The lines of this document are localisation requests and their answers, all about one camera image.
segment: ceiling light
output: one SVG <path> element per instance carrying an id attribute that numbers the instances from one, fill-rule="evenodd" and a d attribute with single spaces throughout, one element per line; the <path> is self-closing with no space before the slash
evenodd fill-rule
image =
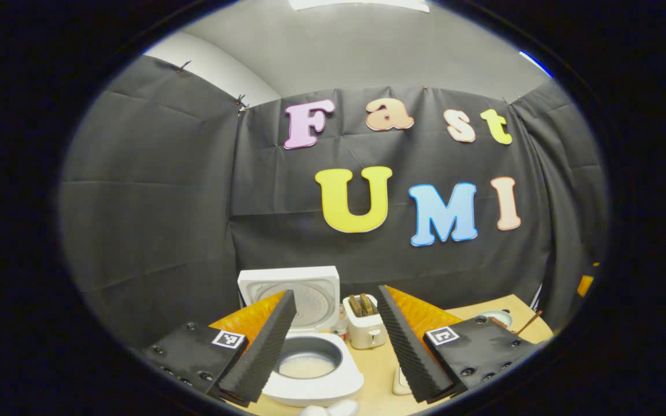
<path id="1" fill-rule="evenodd" d="M 289 0 L 289 5 L 294 10 L 305 10 L 328 5 L 387 5 L 397 8 L 417 10 L 428 13 L 430 9 L 424 0 Z"/>
<path id="2" fill-rule="evenodd" d="M 542 71 L 544 71 L 544 73 L 547 74 L 548 76 L 550 76 L 550 78 L 553 78 L 552 74 L 550 74 L 549 71 L 544 69 L 544 67 L 541 66 L 538 62 L 536 62 L 535 59 L 531 58 L 531 56 L 529 56 L 528 53 L 523 52 L 523 50 L 520 51 L 519 53 L 520 53 L 521 56 L 523 56 L 523 58 L 528 59 L 529 61 L 531 61 L 532 64 L 538 66 L 538 68 L 541 69 Z"/>

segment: yellow letter u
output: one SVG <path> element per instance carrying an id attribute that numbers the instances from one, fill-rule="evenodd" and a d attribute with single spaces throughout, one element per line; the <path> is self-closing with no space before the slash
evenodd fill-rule
<path id="1" fill-rule="evenodd" d="M 325 221 L 341 232 L 368 232 L 380 226 L 387 218 L 387 178 L 392 169 L 385 166 L 372 166 L 361 171 L 361 176 L 369 181 L 372 208 L 363 216 L 349 212 L 349 187 L 353 174 L 348 169 L 326 169 L 315 175 L 323 195 L 323 217 Z"/>

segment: orange triangular piece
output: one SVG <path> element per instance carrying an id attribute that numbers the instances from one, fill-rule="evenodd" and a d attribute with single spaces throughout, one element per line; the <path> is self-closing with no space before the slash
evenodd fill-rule
<path id="1" fill-rule="evenodd" d="M 442 310 L 437 306 L 433 306 L 428 302 L 415 298 L 415 296 L 408 295 L 405 292 L 386 286 L 389 290 L 389 294 L 392 295 L 394 303 L 397 304 L 397 307 L 405 316 L 405 320 L 408 322 L 410 329 L 415 333 L 415 336 L 418 337 L 420 343 L 422 343 L 423 348 L 425 348 L 428 353 L 431 350 L 428 349 L 428 345 L 423 340 L 423 335 L 431 329 L 442 328 L 444 326 L 459 324 L 462 322 L 461 319 L 453 316 L 447 311 Z"/>
<path id="2" fill-rule="evenodd" d="M 251 305 L 246 306 L 242 310 L 235 311 L 225 318 L 209 324 L 210 328 L 221 329 L 223 331 L 235 332 L 236 334 L 246 335 L 248 338 L 248 347 L 251 347 L 253 340 L 256 339 L 261 328 L 267 323 L 267 319 L 277 307 L 285 291 L 279 292 L 276 295 L 271 295 L 268 298 L 257 301 Z"/>

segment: table surface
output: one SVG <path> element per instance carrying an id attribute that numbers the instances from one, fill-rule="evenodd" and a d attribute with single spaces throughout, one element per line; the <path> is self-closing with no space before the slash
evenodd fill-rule
<path id="1" fill-rule="evenodd" d="M 510 326 L 510 329 L 513 331 L 523 328 L 529 319 L 534 316 L 534 311 L 521 302 L 516 295 L 508 295 L 504 298 L 446 311 L 454 314 L 457 318 L 467 320 L 489 310 L 509 310 L 510 316 L 513 318 L 513 325 Z M 552 330 L 544 320 L 537 318 L 521 332 L 520 336 L 528 342 L 539 343 L 548 340 L 552 335 Z M 346 342 L 346 345 L 359 371 L 364 374 L 364 385 L 355 399 L 361 405 L 359 414 L 365 414 L 366 416 L 405 416 L 449 400 L 449 398 L 445 398 L 431 404 L 427 404 L 425 401 L 416 403 L 413 395 L 400 396 L 392 392 L 392 381 L 399 369 L 399 364 L 389 339 L 380 347 L 371 348 L 370 350 L 357 350 L 352 348 L 349 342 Z M 244 410 L 261 416 L 297 416 L 302 408 L 286 406 L 261 395 L 257 403 L 251 403 Z"/>

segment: ceiling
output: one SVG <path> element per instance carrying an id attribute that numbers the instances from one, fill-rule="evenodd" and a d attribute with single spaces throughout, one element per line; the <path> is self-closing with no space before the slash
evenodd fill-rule
<path id="1" fill-rule="evenodd" d="M 429 6 L 296 11 L 287 0 L 242 0 L 183 31 L 229 53 L 282 97 L 422 84 L 511 102 L 549 79 L 492 32 Z"/>

